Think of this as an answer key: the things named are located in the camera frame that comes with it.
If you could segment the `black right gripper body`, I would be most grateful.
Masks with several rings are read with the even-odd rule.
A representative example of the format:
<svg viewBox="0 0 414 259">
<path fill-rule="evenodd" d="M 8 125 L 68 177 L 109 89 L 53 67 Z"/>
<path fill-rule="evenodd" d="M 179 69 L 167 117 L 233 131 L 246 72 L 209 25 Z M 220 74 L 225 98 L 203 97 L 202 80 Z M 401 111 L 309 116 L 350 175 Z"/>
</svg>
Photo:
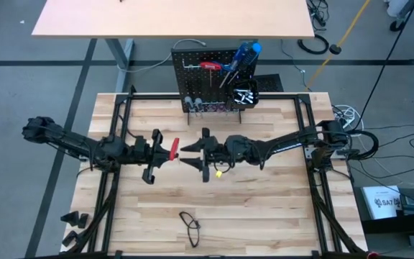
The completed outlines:
<svg viewBox="0 0 414 259">
<path fill-rule="evenodd" d="M 261 153 L 255 141 L 247 137 L 232 135 L 226 138 L 224 144 L 218 143 L 215 137 L 208 137 L 204 141 L 203 182 L 210 180 L 210 165 L 214 167 L 217 178 L 229 172 L 237 163 L 245 161 L 250 165 L 261 165 Z"/>
</svg>

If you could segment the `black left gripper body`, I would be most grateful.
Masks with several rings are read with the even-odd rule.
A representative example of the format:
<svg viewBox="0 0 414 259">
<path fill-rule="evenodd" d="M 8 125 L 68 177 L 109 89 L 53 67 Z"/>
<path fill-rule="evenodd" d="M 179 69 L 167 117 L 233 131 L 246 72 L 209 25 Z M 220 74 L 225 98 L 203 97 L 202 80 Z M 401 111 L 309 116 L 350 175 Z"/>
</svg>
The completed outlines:
<svg viewBox="0 0 414 259">
<path fill-rule="evenodd" d="M 137 135 L 134 142 L 134 162 L 138 165 L 147 164 L 153 167 L 160 168 L 162 166 L 162 159 L 156 156 L 157 149 L 162 149 L 162 133 L 158 129 L 152 131 L 153 146 L 147 143 L 147 140 L 142 135 Z"/>
</svg>

